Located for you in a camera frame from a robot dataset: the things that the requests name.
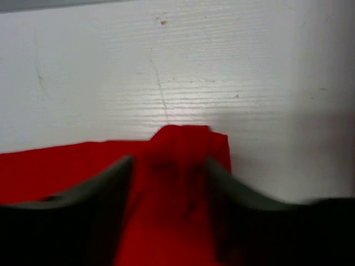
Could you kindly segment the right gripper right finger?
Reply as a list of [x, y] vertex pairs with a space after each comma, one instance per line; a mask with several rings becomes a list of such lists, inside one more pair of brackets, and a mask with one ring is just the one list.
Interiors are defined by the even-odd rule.
[[353, 265], [354, 198], [287, 203], [237, 180], [213, 158], [206, 192], [222, 265]]

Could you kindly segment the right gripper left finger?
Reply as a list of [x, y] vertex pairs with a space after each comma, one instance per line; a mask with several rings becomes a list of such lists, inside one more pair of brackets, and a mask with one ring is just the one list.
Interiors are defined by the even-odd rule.
[[133, 159], [48, 199], [1, 205], [2, 265], [112, 265]]

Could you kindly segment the red t shirt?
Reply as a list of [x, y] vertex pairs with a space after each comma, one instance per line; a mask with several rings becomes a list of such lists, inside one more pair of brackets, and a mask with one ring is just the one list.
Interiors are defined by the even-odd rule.
[[217, 265], [204, 164], [231, 162], [227, 136], [207, 126], [1, 154], [1, 205], [46, 200], [127, 156], [133, 169], [112, 265]]

